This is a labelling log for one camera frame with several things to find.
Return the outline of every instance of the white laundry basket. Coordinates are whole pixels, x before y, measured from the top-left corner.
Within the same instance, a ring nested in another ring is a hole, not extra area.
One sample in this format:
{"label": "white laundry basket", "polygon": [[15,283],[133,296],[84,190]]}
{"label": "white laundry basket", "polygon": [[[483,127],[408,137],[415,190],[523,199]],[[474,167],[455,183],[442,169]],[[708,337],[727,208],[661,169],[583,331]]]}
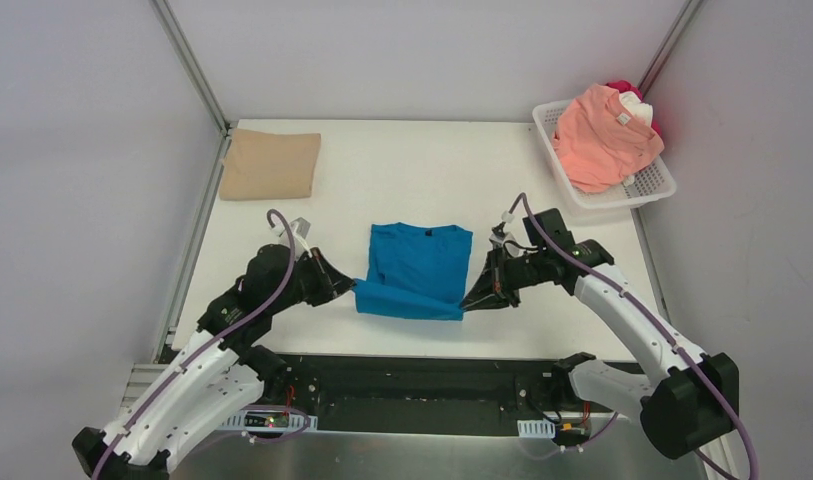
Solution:
{"label": "white laundry basket", "polygon": [[565,202],[573,210],[581,213],[601,213],[615,209],[636,208],[645,203],[670,197],[677,191],[677,183],[665,164],[662,157],[656,157],[650,165],[636,173],[635,182],[629,186],[615,185],[601,193],[586,193],[571,185],[565,169],[559,163],[559,157],[550,144],[550,138],[556,129],[559,115],[565,111],[571,100],[551,102],[539,105],[533,109],[533,119],[541,134],[547,164],[553,171],[553,178]]}

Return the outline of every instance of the tabletop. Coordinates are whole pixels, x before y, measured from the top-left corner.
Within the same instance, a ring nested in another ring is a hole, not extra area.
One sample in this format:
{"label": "tabletop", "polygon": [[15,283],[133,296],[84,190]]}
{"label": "tabletop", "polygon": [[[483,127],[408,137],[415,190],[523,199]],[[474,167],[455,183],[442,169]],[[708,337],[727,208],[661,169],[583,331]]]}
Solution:
{"label": "tabletop", "polygon": [[[356,278],[367,273],[371,224],[459,225],[474,232],[467,290],[490,248],[490,228],[526,192],[534,212],[560,208],[576,241],[600,242],[634,291],[655,304],[630,211],[593,222],[564,208],[531,123],[241,120],[237,128],[320,133],[312,196],[215,199],[174,349],[184,346],[209,302],[244,273],[258,248],[275,241],[265,219],[270,208],[289,220],[309,220],[310,245]],[[509,230],[526,242],[522,215],[519,207]],[[606,324],[552,283],[522,290],[518,308],[468,312],[461,322],[359,314],[348,293],[321,307],[301,304],[280,313],[259,343],[295,354],[555,359],[586,351],[632,360]]]}

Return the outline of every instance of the blue fabric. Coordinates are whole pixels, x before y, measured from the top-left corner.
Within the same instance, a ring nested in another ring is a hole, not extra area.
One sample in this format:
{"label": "blue fabric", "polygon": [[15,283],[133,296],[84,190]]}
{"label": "blue fabric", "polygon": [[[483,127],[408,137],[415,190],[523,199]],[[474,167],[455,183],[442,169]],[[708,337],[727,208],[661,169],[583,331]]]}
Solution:
{"label": "blue fabric", "polygon": [[356,310],[388,317],[462,320],[459,303],[473,234],[456,225],[371,226],[368,279],[356,280]]}

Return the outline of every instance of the tan fabric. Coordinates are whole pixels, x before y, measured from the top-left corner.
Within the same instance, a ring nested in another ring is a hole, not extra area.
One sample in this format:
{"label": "tan fabric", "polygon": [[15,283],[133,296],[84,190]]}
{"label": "tan fabric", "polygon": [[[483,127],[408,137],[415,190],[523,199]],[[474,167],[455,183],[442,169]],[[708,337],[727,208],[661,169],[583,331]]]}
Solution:
{"label": "tan fabric", "polygon": [[310,197],[320,149],[319,133],[235,130],[218,194],[221,200]]}

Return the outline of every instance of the pink shirt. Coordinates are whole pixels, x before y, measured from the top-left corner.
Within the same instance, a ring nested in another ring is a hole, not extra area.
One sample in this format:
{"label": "pink shirt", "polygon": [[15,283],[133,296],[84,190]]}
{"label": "pink shirt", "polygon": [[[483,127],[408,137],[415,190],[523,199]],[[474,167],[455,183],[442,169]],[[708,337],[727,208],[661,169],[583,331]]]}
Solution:
{"label": "pink shirt", "polygon": [[602,192],[650,165],[665,145],[634,118],[618,90],[592,85],[559,117],[551,143],[571,184]]}

